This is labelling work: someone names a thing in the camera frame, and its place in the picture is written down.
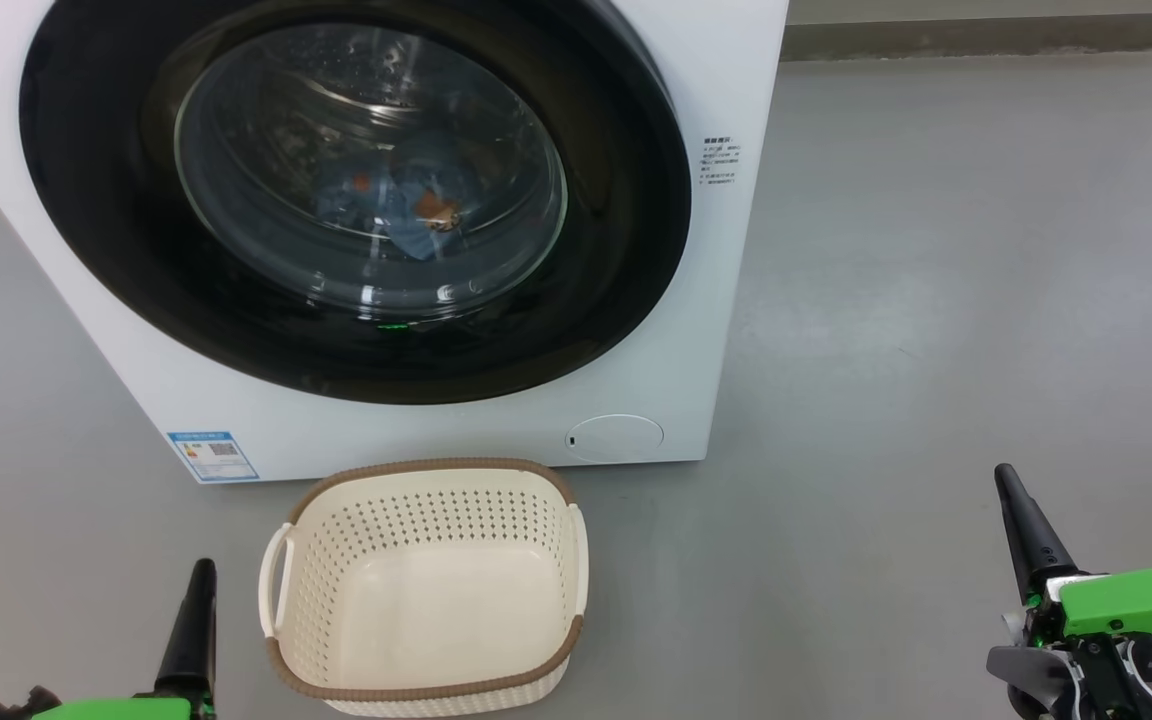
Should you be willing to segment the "round black glass washer door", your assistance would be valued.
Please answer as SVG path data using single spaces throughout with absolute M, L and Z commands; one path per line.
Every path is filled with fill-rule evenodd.
M 511 291 L 376 323 L 270 282 L 202 223 L 174 154 L 185 94 L 244 41 L 326 23 L 429 38 L 540 118 L 570 205 Z M 662 300 L 692 214 L 666 83 L 611 0 L 56 0 L 26 53 L 20 136 L 60 236 L 134 313 L 243 374 L 366 404 L 467 404 L 593 363 Z

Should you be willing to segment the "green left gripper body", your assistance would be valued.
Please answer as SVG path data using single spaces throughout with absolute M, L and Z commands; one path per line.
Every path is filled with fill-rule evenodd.
M 136 694 L 124 698 L 60 702 L 46 688 L 32 688 L 22 705 L 0 702 L 0 720 L 218 720 L 210 700 L 179 694 Z

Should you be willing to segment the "small printed text label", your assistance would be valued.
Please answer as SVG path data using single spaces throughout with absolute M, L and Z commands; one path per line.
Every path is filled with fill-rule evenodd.
M 702 141 L 698 161 L 698 183 L 704 187 L 733 184 L 741 167 L 742 146 L 730 136 L 708 137 Z

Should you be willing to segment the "cream perforated laundry basket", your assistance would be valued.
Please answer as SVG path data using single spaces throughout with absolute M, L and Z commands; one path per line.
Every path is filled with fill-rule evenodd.
M 588 530 L 561 473 L 509 457 L 329 475 L 271 537 L 259 617 L 285 685 L 355 717 L 543 700 L 579 642 Z

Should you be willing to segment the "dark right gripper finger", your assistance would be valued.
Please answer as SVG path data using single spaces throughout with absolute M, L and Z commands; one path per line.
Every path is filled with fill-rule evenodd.
M 1029 495 L 1018 471 L 1001 462 L 995 468 L 995 486 L 1020 600 L 1041 597 L 1048 579 L 1078 577 L 1078 564 L 1074 564 L 1041 506 Z

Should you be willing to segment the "stainless steel washing machine drum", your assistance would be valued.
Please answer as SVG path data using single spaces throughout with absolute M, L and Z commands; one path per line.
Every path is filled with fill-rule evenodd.
M 456 141 L 483 182 L 442 253 L 416 262 L 378 227 L 317 222 L 321 165 L 378 168 L 380 152 L 425 132 Z M 225 249 L 285 290 L 376 323 L 499 300 L 548 258 L 570 205 L 556 143 L 505 81 L 380 26 L 285 26 L 244 41 L 185 94 L 174 146 L 189 204 Z

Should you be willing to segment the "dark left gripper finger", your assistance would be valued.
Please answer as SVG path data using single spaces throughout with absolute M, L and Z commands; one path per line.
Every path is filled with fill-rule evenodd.
M 218 570 L 211 559 L 194 564 L 157 670 L 157 696 L 214 700 Z

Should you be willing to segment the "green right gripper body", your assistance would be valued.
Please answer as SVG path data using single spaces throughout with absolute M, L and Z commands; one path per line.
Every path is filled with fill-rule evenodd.
M 1005 615 L 1007 637 L 1020 647 L 1055 647 L 1092 635 L 1152 635 L 1152 568 L 1046 579 Z

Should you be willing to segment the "blue energy label sticker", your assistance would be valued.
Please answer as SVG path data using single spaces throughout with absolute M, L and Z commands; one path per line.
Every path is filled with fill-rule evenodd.
M 229 432 L 166 433 L 169 445 L 200 484 L 259 482 L 252 462 Z

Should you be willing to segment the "white front-load washing machine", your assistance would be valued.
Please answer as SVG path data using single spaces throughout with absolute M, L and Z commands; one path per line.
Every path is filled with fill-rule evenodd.
M 581 420 L 611 414 L 644 416 L 664 429 L 662 446 L 644 462 L 700 460 L 717 411 L 791 0 L 611 1 L 666 83 L 684 136 L 692 214 L 684 255 L 658 305 L 626 340 L 556 381 L 467 404 L 366 404 L 243 374 L 134 313 L 69 250 L 24 158 L 22 74 L 32 38 L 56 0 L 0 0 L 0 211 L 166 444 L 172 432 L 229 432 L 259 482 L 317 479 L 424 457 L 591 465 L 567 450 L 566 435 Z M 702 141 L 719 136 L 741 143 L 738 179 L 704 187 Z

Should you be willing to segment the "round white filter cover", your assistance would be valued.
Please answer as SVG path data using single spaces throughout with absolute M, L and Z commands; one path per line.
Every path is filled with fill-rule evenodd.
M 664 444 L 664 429 L 655 420 L 611 414 L 581 420 L 567 433 L 564 447 L 585 462 L 626 464 L 652 460 Z

